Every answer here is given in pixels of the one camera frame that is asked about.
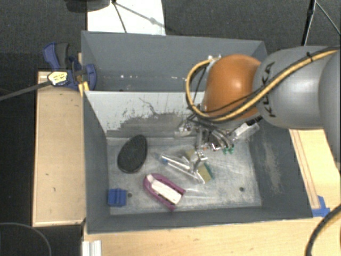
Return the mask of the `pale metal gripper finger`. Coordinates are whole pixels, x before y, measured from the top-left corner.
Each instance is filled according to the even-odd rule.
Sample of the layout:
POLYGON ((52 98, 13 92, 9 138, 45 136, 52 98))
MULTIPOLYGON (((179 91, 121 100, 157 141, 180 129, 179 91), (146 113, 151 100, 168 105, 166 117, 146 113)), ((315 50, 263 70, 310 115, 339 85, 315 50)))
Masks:
POLYGON ((182 161, 186 165, 186 173, 193 177, 194 179, 199 179, 198 176, 198 164, 199 164, 199 157, 197 155, 184 155, 182 156, 182 161))
POLYGON ((207 183, 208 181, 208 171, 205 166, 205 161, 207 160, 207 157, 205 157, 203 154, 198 155, 197 160, 197 175, 202 183, 207 183))

